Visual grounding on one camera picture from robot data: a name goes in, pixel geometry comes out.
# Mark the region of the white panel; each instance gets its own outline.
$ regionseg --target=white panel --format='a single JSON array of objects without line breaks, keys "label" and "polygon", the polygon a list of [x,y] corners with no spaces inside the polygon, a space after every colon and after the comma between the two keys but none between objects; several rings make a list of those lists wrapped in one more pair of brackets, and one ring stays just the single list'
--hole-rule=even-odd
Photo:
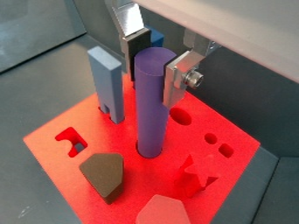
[{"label": "white panel", "polygon": [[297,0],[134,0],[299,82]]}]

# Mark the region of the blue rectangular block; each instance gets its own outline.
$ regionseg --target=blue rectangular block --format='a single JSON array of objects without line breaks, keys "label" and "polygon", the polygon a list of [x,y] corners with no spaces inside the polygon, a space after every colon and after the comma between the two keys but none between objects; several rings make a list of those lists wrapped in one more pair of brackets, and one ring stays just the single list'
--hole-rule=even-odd
[{"label": "blue rectangular block", "polygon": [[88,50],[88,61],[97,90],[100,110],[113,123],[122,122],[124,96],[120,61],[98,46]]}]

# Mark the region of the red board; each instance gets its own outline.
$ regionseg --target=red board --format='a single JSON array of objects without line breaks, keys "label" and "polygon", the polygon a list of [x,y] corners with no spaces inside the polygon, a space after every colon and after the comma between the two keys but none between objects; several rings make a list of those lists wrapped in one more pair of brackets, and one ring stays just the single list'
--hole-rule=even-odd
[{"label": "red board", "polygon": [[[161,155],[142,158],[136,152],[136,98],[128,76],[124,97],[125,120],[118,125],[98,111],[93,94],[24,138],[32,154],[82,223],[134,223],[137,213],[156,194],[181,200],[190,223],[209,223],[259,142],[186,93],[172,111],[173,119],[169,117]],[[73,157],[70,141],[54,139],[68,127],[88,145]],[[124,192],[112,205],[105,204],[80,172],[80,164],[100,152],[117,152],[124,157]],[[190,199],[173,187],[189,154],[197,160],[212,155],[218,174],[217,180]]]}]

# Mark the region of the dark blue block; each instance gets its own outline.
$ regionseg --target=dark blue block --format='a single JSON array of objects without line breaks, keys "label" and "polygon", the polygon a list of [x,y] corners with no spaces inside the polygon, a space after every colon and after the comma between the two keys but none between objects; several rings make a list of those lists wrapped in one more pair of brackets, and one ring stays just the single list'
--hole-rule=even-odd
[{"label": "dark blue block", "polygon": [[149,25],[144,26],[148,30],[150,30],[150,42],[152,47],[162,47],[164,46],[164,35]]}]

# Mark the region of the wooden block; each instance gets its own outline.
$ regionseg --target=wooden block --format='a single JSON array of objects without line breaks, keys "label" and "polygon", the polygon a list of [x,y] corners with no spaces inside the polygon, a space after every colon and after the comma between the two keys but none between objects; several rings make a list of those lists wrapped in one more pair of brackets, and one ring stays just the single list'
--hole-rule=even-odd
[{"label": "wooden block", "polygon": [[110,204],[124,188],[122,156],[117,153],[93,154],[78,168],[100,197]]}]

